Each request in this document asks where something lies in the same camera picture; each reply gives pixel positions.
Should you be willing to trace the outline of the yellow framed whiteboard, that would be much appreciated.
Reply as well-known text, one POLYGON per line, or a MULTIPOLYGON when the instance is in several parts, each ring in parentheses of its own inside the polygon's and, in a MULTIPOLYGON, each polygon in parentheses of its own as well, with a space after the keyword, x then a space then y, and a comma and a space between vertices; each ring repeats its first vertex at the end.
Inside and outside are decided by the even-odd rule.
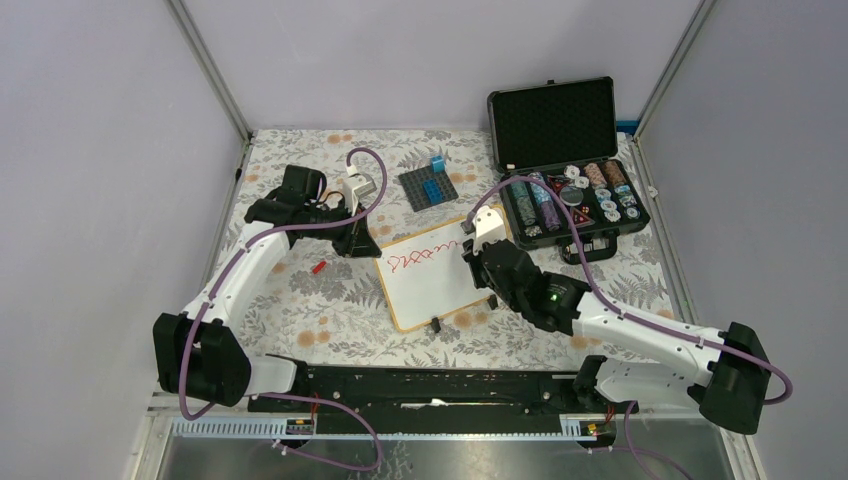
POLYGON ((381 246, 375 260, 388 311, 403 333, 485 302, 494 292, 474 284, 463 260, 463 216, 381 246))

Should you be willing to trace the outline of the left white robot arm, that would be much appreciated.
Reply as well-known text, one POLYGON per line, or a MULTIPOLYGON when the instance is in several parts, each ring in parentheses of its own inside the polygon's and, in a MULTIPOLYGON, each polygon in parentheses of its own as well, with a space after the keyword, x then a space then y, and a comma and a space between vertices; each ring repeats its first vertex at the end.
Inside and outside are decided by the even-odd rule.
POLYGON ((322 172, 287 167, 281 185, 248 208, 240 236, 201 293, 180 313, 159 316, 153 342, 164 391, 228 407, 265 393, 288 411, 307 404, 311 387, 295 361, 249 355, 237 335, 259 287, 296 241, 327 241, 344 258, 380 256, 360 202, 377 186, 355 166, 346 170, 342 198, 330 207, 320 199, 322 172))

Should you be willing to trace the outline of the floral tablecloth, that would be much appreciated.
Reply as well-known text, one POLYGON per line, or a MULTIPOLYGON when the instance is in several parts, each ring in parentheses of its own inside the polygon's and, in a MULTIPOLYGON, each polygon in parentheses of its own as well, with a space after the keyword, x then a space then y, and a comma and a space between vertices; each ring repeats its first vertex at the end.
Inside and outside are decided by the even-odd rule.
MULTIPOLYGON (((386 163, 389 187, 368 220, 382 245, 467 214, 498 181, 492 141, 483 131, 261 130, 252 142, 225 244, 234 243, 247 208, 281 183, 287 166, 320 170, 338 186, 347 155, 372 175, 379 174, 377 159, 386 163), (436 155, 444 157, 459 198, 413 212, 398 176, 436 155)), ((328 243, 314 240, 299 241, 272 268, 239 337, 251 354, 279 354, 310 364, 574 370, 593 354, 638 360, 623 347, 546 333, 507 308, 482 303, 445 317, 439 331, 424 326, 400 332, 375 262, 340 258, 328 243), (313 274, 321 261, 327 266, 313 274)))

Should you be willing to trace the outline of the purple poker chip stack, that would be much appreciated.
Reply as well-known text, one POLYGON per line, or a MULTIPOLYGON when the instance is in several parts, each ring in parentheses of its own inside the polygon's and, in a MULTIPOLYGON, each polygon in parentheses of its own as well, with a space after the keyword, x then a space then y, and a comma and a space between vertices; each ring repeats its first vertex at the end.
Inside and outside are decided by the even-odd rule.
POLYGON ((561 221, 557 213, 557 207, 552 201, 540 203, 539 209, 543 224, 548 231, 558 231, 561 229, 561 221))

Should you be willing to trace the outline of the green poker chip stack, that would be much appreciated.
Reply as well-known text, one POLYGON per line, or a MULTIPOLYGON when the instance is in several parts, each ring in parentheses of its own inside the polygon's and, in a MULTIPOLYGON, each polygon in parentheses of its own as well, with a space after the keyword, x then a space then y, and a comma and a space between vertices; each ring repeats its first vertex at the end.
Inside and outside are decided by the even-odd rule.
POLYGON ((509 191, 513 195, 517 214, 521 223, 526 226, 535 226, 537 224, 536 214, 533 207, 533 201, 530 198, 530 191, 523 181, 517 181, 509 186, 509 191))

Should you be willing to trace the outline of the blue poker chip stack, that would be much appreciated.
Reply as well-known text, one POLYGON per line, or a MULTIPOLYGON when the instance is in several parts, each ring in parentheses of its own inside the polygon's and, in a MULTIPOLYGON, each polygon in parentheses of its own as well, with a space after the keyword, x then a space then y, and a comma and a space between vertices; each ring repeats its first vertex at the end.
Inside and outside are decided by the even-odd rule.
POLYGON ((535 183, 531 183, 530 185, 536 203, 539 206, 544 203, 552 203, 553 199, 546 190, 547 182, 545 176, 539 172, 530 172, 528 177, 536 180, 535 183))

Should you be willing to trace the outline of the red triangle dice box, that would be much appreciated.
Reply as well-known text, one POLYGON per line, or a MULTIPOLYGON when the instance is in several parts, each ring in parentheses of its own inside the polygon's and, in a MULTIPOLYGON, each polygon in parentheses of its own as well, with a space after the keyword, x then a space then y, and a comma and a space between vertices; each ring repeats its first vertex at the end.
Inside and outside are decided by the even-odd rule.
POLYGON ((572 207, 570 216, 576 228, 584 228, 595 224, 595 220, 582 208, 572 207))

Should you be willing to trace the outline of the round dealer button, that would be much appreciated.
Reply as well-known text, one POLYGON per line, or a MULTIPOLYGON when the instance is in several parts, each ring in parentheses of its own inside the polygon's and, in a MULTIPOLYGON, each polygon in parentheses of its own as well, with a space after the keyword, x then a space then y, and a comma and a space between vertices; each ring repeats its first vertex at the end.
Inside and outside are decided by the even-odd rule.
POLYGON ((559 193, 560 200, 567 206, 577 207, 584 201, 583 190, 575 186, 565 186, 559 193))

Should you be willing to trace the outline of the light blue lego brick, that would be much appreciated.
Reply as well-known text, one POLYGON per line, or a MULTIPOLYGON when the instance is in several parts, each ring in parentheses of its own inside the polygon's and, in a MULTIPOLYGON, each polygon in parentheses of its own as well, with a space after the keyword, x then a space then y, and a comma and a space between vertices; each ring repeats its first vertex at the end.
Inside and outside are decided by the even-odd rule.
POLYGON ((433 173, 444 173, 446 171, 445 159, 441 155, 430 158, 430 167, 433 173))

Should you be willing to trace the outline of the pink poker chip stack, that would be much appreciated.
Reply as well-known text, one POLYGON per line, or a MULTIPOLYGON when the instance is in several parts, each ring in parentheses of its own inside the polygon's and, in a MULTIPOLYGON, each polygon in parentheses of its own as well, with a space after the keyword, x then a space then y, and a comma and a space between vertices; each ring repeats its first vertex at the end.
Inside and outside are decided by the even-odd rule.
POLYGON ((584 167, 584 172, 589 180, 590 186, 594 190, 607 188, 607 180, 597 163, 586 164, 584 167))

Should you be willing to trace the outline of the black poker chip case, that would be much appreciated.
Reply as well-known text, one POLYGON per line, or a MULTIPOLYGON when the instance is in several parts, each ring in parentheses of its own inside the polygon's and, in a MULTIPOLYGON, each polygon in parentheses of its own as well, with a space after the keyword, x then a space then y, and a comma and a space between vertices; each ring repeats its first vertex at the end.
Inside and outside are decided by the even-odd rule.
POLYGON ((622 236, 645 229, 650 215, 623 164, 624 149, 616 128, 614 81, 609 76, 491 93, 487 107, 495 167, 502 179, 523 181, 530 191, 537 224, 519 220, 509 186, 500 192, 506 217, 523 249, 556 247, 563 261, 579 264, 576 245, 583 244, 587 261, 614 257, 622 236), (594 190, 585 175, 588 163, 617 160, 627 184, 594 190), (530 172, 542 173, 546 190, 557 207, 561 229, 548 231, 533 196, 530 172), (582 208, 595 224, 576 228, 572 207, 559 198, 565 186, 583 190, 582 208))

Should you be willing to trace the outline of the brown poker chip stack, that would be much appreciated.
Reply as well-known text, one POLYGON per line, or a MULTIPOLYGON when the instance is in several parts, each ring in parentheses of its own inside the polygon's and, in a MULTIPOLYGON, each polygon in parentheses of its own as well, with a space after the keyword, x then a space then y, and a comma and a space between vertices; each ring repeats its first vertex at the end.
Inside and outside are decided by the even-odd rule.
POLYGON ((613 189, 627 184, 627 179, 617 160, 608 160, 601 167, 608 180, 608 185, 613 189))

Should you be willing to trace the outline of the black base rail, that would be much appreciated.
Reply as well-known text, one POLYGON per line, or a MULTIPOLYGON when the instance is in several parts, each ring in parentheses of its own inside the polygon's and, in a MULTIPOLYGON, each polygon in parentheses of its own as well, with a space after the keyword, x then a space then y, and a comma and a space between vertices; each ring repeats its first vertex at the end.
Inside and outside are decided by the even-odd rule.
POLYGON ((604 423, 628 407, 627 402, 603 398, 587 376, 577 372, 303 365, 290 399, 261 396, 249 401, 248 410, 303 414, 310 419, 346 414, 327 406, 329 400, 349 407, 367 422, 406 411, 435 411, 562 415, 604 423))

